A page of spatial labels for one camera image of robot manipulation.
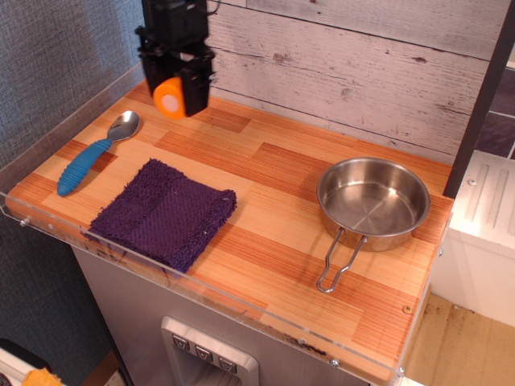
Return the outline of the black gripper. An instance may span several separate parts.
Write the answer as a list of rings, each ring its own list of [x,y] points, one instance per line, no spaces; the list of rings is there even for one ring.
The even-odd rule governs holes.
[[[179,75],[185,113],[191,117],[208,107],[215,54],[209,35],[206,1],[143,1],[144,24],[136,29],[139,57],[150,94]]]

